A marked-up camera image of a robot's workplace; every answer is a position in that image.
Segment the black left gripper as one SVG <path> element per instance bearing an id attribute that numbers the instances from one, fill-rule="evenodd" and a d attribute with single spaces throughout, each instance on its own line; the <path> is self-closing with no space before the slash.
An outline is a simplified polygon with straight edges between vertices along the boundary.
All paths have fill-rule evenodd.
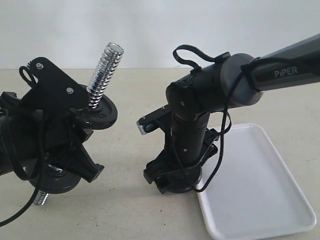
<path id="1" fill-rule="evenodd" d="M 42 109 L 22 108 L 22 179 L 37 179 L 41 162 L 81 177 L 88 183 L 98 178 L 104 166 L 93 162 L 83 146 L 90 136 L 72 125 L 69 115 L 58 123 Z"/>

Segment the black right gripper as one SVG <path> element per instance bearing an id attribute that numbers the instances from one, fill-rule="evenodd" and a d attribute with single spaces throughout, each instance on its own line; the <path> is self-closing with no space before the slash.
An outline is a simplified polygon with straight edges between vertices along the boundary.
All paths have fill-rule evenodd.
<path id="1" fill-rule="evenodd" d="M 149 184 L 155 183 L 161 194 L 174 193 L 171 172 L 202 167 L 206 161 L 218 153 L 215 141 L 219 132 L 215 129 L 199 129 L 190 137 L 178 135 L 172 130 L 165 133 L 164 148 L 156 159 L 149 162 L 143 170 L 143 176 Z"/>

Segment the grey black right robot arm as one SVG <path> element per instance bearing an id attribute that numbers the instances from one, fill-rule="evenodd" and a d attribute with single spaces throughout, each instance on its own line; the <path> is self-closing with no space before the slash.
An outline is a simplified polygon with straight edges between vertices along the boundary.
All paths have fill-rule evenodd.
<path id="1" fill-rule="evenodd" d="M 254 105 L 266 91 L 320 80 L 319 35 L 262 57 L 229 52 L 211 57 L 188 44 L 178 49 L 196 54 L 209 65 L 201 67 L 174 52 L 175 60 L 191 71 L 167 86 L 166 105 L 137 121 L 143 135 L 157 129 L 164 132 L 163 150 L 143 171 L 145 180 L 162 194 L 204 191 L 197 187 L 203 165 L 218 155 L 210 174 L 213 178 L 222 164 L 225 134 L 232 127 L 230 109 Z"/>

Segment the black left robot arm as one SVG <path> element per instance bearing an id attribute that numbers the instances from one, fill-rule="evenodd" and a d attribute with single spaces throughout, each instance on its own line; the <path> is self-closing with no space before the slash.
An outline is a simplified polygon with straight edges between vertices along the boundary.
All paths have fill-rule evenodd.
<path id="1" fill-rule="evenodd" d="M 24 181 L 38 180 L 48 167 L 91 183 L 104 170 L 93 162 L 83 143 L 91 136 L 69 109 L 38 94 L 19 99 L 0 95 L 0 173 L 14 172 Z"/>

